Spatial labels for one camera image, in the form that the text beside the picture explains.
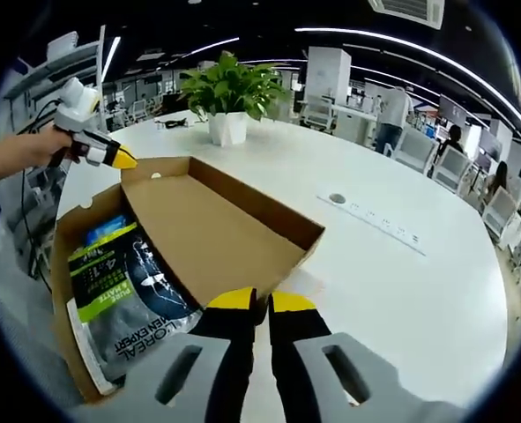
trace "green label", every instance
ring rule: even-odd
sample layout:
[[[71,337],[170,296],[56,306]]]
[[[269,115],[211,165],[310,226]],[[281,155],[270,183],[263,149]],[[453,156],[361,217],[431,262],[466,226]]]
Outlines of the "green label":
[[[106,292],[95,298],[90,304],[78,309],[80,322],[88,323],[103,310],[110,308],[120,299],[125,298],[133,293],[130,283],[127,279],[119,284],[109,288]]]

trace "hair product pouch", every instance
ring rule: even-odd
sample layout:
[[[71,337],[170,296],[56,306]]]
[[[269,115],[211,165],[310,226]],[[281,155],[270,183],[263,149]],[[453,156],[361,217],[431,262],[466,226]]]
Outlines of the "hair product pouch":
[[[202,314],[137,223],[74,253],[69,266],[79,320],[110,382]]]

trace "blue package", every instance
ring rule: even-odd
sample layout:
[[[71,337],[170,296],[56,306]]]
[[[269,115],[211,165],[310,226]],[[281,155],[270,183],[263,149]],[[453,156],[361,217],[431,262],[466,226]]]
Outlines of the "blue package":
[[[86,235],[86,246],[90,246],[99,240],[102,236],[112,234],[117,229],[121,229],[126,226],[127,218],[120,214],[119,216],[112,218],[103,225],[99,225],[95,229],[92,229],[90,232],[88,232]]]

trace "air conditioning vent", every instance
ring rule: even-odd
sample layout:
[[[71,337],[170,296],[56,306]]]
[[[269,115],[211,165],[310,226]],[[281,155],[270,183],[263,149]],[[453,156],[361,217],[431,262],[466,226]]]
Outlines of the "air conditioning vent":
[[[372,9],[398,18],[440,29],[443,25],[444,0],[368,0]]]

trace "black ceiling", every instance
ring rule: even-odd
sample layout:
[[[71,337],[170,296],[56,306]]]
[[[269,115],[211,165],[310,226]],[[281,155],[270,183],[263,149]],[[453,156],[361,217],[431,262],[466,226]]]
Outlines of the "black ceiling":
[[[304,0],[202,0],[200,4],[188,4],[187,0],[139,0],[126,4],[127,7],[108,1],[97,4],[86,0],[73,4],[53,2],[50,18],[24,46],[22,56],[32,65],[41,63],[50,40],[76,30],[80,43],[93,41],[98,38],[102,23],[108,25],[107,48],[113,37],[122,37],[107,81],[124,77],[129,69],[152,71],[178,55],[234,37],[240,37],[240,40],[179,59],[169,66],[186,68],[203,60],[214,60],[222,49],[234,52],[244,61],[304,58],[309,45],[336,46],[352,56],[353,65],[389,73],[445,93],[471,112],[494,113],[485,102],[437,73],[443,71],[503,112],[521,132],[521,122],[492,93],[434,57],[390,41],[360,35],[294,31],[296,27],[305,26],[361,29],[414,42],[477,73],[521,111],[521,16],[518,8],[503,8],[503,3],[508,2],[447,0],[443,27],[437,31],[375,13],[368,0],[330,0],[311,2],[311,5]],[[344,43],[379,51],[345,47]],[[141,54],[154,48],[165,55],[155,61],[137,62]],[[434,70],[386,52],[417,60]],[[394,84],[387,77],[353,70],[353,78],[364,77]],[[415,92],[438,100],[420,89]]]

